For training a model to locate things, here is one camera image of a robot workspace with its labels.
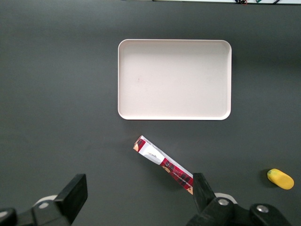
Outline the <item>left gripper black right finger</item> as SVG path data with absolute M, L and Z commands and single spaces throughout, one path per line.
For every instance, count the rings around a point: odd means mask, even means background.
M 272 205 L 255 203 L 249 209 L 244 209 L 226 196 L 217 196 L 202 173 L 193 174 L 193 198 L 198 214 L 188 221 L 188 226 L 291 225 Z

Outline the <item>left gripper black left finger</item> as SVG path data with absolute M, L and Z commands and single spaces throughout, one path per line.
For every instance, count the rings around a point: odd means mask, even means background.
M 31 208 L 17 213 L 0 209 L 2 226 L 70 226 L 87 200 L 87 178 L 77 174 L 58 195 L 39 199 Z

